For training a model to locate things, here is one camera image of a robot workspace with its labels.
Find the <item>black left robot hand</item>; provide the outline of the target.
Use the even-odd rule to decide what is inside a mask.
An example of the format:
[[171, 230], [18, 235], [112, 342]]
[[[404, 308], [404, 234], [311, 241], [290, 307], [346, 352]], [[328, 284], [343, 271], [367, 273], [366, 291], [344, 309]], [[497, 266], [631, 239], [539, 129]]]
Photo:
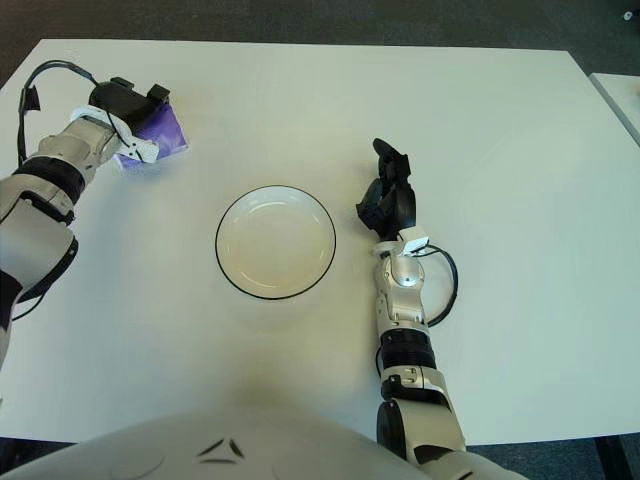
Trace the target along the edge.
[[122, 77], [113, 77], [92, 90], [89, 104], [118, 117], [137, 134], [169, 102], [169, 95], [170, 91], [158, 84], [143, 95], [134, 90], [133, 83]]

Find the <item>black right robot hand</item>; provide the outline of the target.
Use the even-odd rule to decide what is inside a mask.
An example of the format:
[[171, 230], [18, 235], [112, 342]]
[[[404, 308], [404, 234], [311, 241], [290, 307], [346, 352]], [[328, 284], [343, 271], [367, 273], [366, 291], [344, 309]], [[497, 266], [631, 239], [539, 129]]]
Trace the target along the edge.
[[378, 176], [356, 205], [356, 213], [380, 241], [393, 241], [401, 230], [416, 225], [416, 197], [408, 181], [409, 158], [380, 138], [375, 138], [372, 145], [378, 155]]

